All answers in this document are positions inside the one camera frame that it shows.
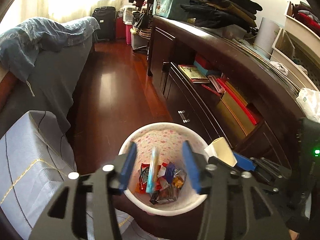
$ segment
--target drawer handle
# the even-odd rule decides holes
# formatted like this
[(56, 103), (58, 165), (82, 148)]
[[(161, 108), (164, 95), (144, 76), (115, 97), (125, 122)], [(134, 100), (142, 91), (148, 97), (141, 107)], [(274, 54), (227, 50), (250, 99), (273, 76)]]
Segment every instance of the drawer handle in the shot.
[(189, 119), (186, 119), (186, 118), (185, 118), (185, 116), (184, 116), (184, 113), (185, 113), (185, 112), (186, 112), (186, 111), (184, 111), (184, 110), (182, 110), (182, 111), (178, 111), (178, 114), (180, 115), (180, 117), (181, 117), (181, 119), (182, 119), (183, 123), (190, 122), (190, 120), (189, 120)]
[(163, 62), (162, 63), (162, 72), (168, 73), (170, 69), (170, 62)]

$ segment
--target black handbag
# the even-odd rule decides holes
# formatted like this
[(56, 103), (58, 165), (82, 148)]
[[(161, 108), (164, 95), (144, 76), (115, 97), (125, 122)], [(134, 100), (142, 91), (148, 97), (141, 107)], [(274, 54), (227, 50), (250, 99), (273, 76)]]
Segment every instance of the black handbag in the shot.
[(137, 29), (148, 28), (150, 16), (146, 13), (140, 13), (138, 11), (132, 12), (132, 26)]

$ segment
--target screw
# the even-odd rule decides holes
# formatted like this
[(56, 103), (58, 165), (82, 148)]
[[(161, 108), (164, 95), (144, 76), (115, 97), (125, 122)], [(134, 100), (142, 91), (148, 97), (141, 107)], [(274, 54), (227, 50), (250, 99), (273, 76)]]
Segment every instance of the screw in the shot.
[(249, 178), (252, 177), (252, 174), (250, 172), (248, 172), (248, 171), (244, 171), (244, 172), (241, 173), (241, 177), (245, 178), (245, 179), (249, 179)]
[(103, 171), (112, 171), (115, 167), (112, 164), (107, 164), (102, 167)]
[(77, 172), (70, 172), (70, 173), (68, 174), (68, 178), (69, 178), (69, 179), (77, 179), (77, 178), (79, 178), (79, 173), (77, 173)]
[(230, 171), (230, 175), (231, 175), (231, 177), (234, 178), (234, 179), (239, 177), (239, 174), (238, 174), (238, 172), (236, 172), (236, 171)]
[(214, 165), (214, 164), (207, 164), (206, 167), (205, 167), (205, 169), (206, 169), (207, 171), (215, 171), (215, 170), (217, 169), (217, 166)]

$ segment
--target black suitcase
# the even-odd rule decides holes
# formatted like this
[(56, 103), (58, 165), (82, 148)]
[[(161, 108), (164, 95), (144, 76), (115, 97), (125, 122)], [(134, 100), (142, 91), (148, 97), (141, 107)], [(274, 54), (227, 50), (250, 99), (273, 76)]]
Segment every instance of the black suitcase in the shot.
[(95, 8), (92, 17), (96, 18), (100, 25), (100, 30), (96, 30), (98, 41), (116, 39), (116, 8), (112, 6)]

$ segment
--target blue blanket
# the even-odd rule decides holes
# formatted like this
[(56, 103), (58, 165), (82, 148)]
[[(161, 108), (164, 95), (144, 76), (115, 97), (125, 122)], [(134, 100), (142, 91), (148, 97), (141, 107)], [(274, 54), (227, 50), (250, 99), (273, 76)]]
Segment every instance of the blue blanket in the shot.
[(93, 17), (67, 23), (35, 17), (0, 34), (0, 61), (6, 70), (25, 82), (40, 49), (54, 52), (84, 42), (100, 26)]

